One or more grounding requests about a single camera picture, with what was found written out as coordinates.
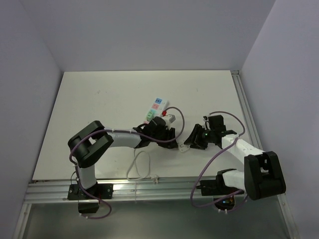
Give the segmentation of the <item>white plug with switch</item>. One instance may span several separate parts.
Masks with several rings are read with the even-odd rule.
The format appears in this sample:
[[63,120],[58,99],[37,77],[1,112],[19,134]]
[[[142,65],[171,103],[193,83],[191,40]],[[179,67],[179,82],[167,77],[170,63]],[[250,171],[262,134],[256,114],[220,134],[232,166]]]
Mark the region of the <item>white plug with switch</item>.
[[184,143],[180,143],[178,145],[178,149],[180,152],[184,153],[184,152],[187,152],[188,150],[190,150],[190,147],[189,147],[189,145],[185,145]]

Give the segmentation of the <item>green plug adapter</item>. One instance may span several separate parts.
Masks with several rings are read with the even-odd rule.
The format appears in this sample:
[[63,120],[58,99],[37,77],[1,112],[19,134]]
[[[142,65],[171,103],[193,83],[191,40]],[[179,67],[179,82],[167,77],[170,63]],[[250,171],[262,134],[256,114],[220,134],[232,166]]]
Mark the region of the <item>green plug adapter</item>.
[[155,111],[150,110],[146,116],[146,121],[150,122],[154,117]]

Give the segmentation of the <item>white colourful power strip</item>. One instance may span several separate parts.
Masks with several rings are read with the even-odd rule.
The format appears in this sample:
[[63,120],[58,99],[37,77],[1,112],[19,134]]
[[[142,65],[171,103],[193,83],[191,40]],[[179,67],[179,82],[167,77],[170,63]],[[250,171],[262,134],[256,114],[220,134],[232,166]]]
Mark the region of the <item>white colourful power strip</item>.
[[[146,116],[150,110],[155,111],[154,117],[161,117],[162,112],[168,107],[169,101],[164,98],[156,98],[150,107],[150,109],[147,111]],[[146,116],[143,119],[143,123],[148,124],[149,122],[146,121]]]

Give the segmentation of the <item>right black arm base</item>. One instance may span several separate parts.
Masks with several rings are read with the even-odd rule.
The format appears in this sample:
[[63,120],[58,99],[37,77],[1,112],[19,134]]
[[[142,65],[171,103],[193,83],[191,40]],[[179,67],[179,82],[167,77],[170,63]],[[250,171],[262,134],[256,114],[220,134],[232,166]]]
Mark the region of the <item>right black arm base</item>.
[[[230,193],[237,191],[237,188],[223,186],[222,183],[217,182],[217,180],[201,180],[196,189],[201,191],[202,196],[225,196]],[[223,199],[215,203],[217,209],[220,210],[231,210],[235,206],[234,196]]]

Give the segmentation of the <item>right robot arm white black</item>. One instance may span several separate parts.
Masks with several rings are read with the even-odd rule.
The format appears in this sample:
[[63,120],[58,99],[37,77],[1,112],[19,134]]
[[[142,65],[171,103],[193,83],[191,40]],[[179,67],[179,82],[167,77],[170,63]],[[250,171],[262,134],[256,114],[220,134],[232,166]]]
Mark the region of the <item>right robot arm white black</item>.
[[233,130],[227,130],[222,111],[212,112],[204,117],[204,125],[196,124],[184,142],[193,149],[205,150],[210,143],[218,146],[220,156],[228,151],[244,170],[224,169],[218,171],[215,179],[196,183],[203,196],[228,195],[245,192],[252,200],[259,200],[286,192],[286,183],[279,158],[273,151],[263,151],[245,140]]

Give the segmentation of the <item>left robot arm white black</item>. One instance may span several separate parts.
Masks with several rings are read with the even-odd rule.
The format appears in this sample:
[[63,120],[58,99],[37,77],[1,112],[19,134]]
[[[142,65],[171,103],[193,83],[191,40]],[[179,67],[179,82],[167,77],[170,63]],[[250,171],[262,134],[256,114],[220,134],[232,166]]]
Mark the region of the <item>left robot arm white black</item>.
[[107,129],[98,120],[90,123],[68,141],[70,161],[75,165],[79,193],[86,199],[98,196],[95,163],[110,147],[147,147],[151,142],[168,149],[178,148],[174,115],[155,117],[150,123],[130,130]]

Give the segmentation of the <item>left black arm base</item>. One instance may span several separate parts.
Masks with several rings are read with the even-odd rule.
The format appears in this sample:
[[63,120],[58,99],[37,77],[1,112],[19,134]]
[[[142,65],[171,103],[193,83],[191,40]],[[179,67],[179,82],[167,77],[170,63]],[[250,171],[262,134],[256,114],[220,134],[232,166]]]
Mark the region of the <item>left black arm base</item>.
[[98,212],[102,205],[108,207],[107,216],[111,213],[111,205],[104,201],[112,199],[113,184],[96,183],[93,187],[85,190],[85,193],[78,184],[71,184],[67,195],[68,201],[78,201],[78,212],[90,217]]

